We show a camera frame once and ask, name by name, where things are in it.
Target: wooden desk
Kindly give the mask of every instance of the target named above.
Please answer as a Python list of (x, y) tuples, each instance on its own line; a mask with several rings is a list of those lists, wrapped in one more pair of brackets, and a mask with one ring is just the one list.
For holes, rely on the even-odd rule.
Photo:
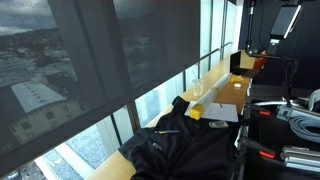
[[(250, 59), (245, 61), (246, 67), (250, 67)], [(215, 82), (217, 82), (225, 73), (229, 72), (230, 60), (229, 57), (223, 59), (216, 67), (211, 69), (204, 77), (204, 92), (208, 91)], [(219, 93), (215, 102), (226, 103), (226, 104), (236, 104), (237, 112), (241, 113), (246, 92), (249, 87), (249, 79), (244, 78), (241, 82), (241, 88), (234, 88), (233, 83), (228, 83)], [(193, 95), (192, 88), (184, 92), (181, 97), (186, 101), (197, 101), (199, 97)], [(161, 112), (157, 117), (155, 117), (147, 126), (155, 126), (161, 116), (167, 114), (172, 110), (173, 106), (170, 105)], [(134, 169), (132, 163), (126, 160), (119, 151), (116, 151), (112, 156), (110, 156), (93, 174), (91, 174), (88, 180), (127, 180), (130, 179), (136, 170)]]

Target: window shade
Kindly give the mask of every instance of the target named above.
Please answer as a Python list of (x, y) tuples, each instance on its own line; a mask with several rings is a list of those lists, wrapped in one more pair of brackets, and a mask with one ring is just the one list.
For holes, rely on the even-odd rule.
[(0, 13), (0, 176), (199, 58), (196, 0), (4, 0)]

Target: white cable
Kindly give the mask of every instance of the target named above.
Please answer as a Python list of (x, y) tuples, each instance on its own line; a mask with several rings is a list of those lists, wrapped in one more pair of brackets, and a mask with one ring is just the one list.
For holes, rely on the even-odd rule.
[(304, 116), (297, 116), (289, 120), (291, 130), (300, 138), (320, 143), (320, 134), (313, 133), (307, 127), (320, 128), (320, 121)]

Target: paper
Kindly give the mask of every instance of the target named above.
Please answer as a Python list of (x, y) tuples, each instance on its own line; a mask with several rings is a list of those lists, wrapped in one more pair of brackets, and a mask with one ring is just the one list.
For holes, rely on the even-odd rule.
[[(185, 116), (190, 116), (190, 108), (196, 104), (196, 101), (191, 101), (188, 109), (184, 113)], [(206, 109), (201, 118), (238, 122), (237, 107), (234, 104), (219, 104), (211, 103)]]

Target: black jacket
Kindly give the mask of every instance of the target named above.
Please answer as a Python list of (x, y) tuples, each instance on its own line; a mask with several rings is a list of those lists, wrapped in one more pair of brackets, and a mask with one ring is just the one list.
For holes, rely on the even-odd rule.
[[(213, 120), (184, 116), (189, 103), (177, 97), (154, 128), (140, 129), (119, 151), (136, 169), (131, 179), (228, 179), (238, 125), (211, 128)], [(181, 130), (156, 134), (157, 130)]]

